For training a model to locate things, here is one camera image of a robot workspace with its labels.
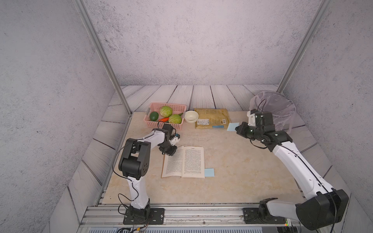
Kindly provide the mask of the brown black paperback book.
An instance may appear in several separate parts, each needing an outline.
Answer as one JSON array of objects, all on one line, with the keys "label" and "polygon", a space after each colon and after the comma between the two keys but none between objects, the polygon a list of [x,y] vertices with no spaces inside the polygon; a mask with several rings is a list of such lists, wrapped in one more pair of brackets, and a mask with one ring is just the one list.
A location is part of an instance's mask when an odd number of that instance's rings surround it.
[{"label": "brown black paperback book", "polygon": [[165,155],[161,178],[205,178],[203,147],[180,146],[173,156]]}]

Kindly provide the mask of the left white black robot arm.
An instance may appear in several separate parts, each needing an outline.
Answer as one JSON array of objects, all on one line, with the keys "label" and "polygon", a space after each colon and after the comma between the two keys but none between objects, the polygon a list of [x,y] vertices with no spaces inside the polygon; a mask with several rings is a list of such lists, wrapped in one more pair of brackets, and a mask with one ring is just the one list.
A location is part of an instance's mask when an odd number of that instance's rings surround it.
[{"label": "left white black robot arm", "polygon": [[118,164],[118,169],[122,172],[121,177],[128,181],[131,193],[131,203],[126,216],[131,216],[134,221],[139,222],[147,222],[150,219],[150,198],[146,192],[144,177],[150,166],[151,150],[159,147],[163,155],[173,156],[179,141],[180,136],[170,124],[165,124],[161,129],[154,128],[142,138],[127,139]]}]

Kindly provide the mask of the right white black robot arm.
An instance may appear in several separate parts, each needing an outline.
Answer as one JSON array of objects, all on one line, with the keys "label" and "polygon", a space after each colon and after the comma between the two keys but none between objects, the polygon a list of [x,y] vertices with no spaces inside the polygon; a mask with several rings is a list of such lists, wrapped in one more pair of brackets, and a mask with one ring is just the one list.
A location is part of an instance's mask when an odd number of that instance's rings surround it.
[{"label": "right white black robot arm", "polygon": [[308,230],[334,226],[342,221],[349,197],[342,189],[336,190],[300,153],[292,138],[274,126],[250,126],[243,122],[236,127],[238,135],[263,144],[289,170],[303,191],[303,203],[283,202],[269,198],[259,203],[259,216],[283,217],[299,221]]}]

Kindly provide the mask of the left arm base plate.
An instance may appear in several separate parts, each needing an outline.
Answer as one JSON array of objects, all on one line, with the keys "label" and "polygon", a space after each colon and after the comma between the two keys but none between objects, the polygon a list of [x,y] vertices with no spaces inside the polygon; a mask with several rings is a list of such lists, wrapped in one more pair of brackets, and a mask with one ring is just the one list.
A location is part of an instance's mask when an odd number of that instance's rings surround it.
[{"label": "left arm base plate", "polygon": [[164,208],[136,209],[131,206],[126,210],[124,225],[162,225],[164,223]]}]

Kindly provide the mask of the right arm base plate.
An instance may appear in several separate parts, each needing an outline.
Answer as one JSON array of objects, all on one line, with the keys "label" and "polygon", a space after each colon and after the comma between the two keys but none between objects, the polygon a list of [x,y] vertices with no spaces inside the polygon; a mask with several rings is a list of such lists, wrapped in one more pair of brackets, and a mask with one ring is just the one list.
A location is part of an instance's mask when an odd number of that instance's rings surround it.
[{"label": "right arm base plate", "polygon": [[246,224],[285,224],[287,220],[283,217],[272,216],[262,208],[244,208],[243,221]]}]

